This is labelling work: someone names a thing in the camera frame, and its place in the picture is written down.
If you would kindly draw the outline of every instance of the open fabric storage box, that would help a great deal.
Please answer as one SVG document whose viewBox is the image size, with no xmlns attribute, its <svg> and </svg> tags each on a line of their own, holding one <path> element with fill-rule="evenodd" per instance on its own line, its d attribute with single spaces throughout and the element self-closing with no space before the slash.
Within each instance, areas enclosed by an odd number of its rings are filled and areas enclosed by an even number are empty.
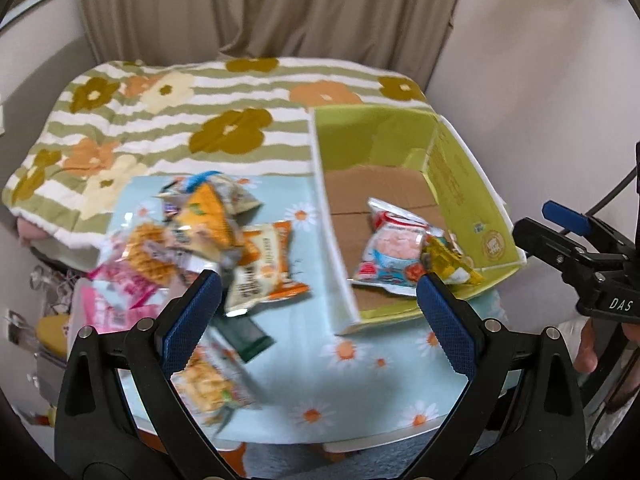
<svg viewBox="0 0 640 480">
<path fill-rule="evenodd" d="M 484 280 L 455 285 L 476 296 L 526 262 L 504 204 L 449 122 L 433 112 L 376 105 L 316 108 L 310 120 L 329 297 L 336 334 L 420 316 L 415 298 L 351 286 L 367 240 L 368 197 L 446 230 Z"/>
</svg>

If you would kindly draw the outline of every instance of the human hand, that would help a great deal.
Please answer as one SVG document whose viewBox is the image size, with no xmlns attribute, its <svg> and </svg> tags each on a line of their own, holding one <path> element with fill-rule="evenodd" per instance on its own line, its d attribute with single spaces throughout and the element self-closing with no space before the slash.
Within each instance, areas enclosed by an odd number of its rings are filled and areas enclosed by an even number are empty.
<svg viewBox="0 0 640 480">
<path fill-rule="evenodd" d="M 622 324 L 622 330 L 629 341 L 640 344 L 640 325 Z M 574 368 L 582 374 L 592 373 L 598 366 L 598 357 L 594 350 L 596 334 L 591 319 L 587 321 L 580 333 L 580 348 L 574 361 Z"/>
</svg>

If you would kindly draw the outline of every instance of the beige curtain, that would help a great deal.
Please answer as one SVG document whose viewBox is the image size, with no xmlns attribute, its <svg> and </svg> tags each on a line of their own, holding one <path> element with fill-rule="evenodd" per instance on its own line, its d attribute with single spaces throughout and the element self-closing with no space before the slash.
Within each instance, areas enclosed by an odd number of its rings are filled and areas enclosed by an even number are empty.
<svg viewBox="0 0 640 480">
<path fill-rule="evenodd" d="M 98 61 L 331 57 L 425 87 L 456 0 L 79 0 Z"/>
</svg>

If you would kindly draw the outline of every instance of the striped blanket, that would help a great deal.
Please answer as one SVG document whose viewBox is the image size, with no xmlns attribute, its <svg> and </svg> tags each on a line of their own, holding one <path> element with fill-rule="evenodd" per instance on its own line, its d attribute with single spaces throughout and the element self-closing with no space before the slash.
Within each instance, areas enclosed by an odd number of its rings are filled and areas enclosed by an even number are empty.
<svg viewBox="0 0 640 480">
<path fill-rule="evenodd" d="M 72 249 L 99 247 L 134 176 L 309 174 L 308 109 L 360 103 L 429 107 L 405 76 L 347 61 L 105 63 L 62 92 L 2 201 Z"/>
</svg>

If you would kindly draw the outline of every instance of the table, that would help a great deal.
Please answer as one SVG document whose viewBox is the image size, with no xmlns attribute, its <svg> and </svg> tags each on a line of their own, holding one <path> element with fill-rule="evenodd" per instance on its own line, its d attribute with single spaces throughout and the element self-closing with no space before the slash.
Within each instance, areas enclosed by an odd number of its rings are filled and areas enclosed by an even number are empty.
<svg viewBox="0 0 640 480">
<path fill-rule="evenodd" d="M 299 207 L 313 218 L 311 177 L 243 181 L 264 202 L 252 223 L 286 218 Z M 134 179 L 121 196 L 112 224 L 121 224 L 127 212 L 141 205 L 159 219 L 160 203 L 148 197 L 166 182 L 163 176 Z M 276 340 L 246 366 L 262 407 L 236 411 L 219 434 L 204 428 L 220 449 L 240 442 L 323 443 L 327 450 L 345 452 L 396 442 L 439 427 L 465 387 L 466 378 L 453 372 L 424 319 L 345 338 L 331 334 L 322 302 L 321 240 L 314 228 L 312 223 L 297 225 L 290 245 L 296 279 L 308 283 L 313 293 L 254 315 Z M 494 290 L 471 304 L 481 317 L 506 320 Z M 131 377 L 125 374 L 122 383 L 137 423 L 151 431 Z"/>
</svg>

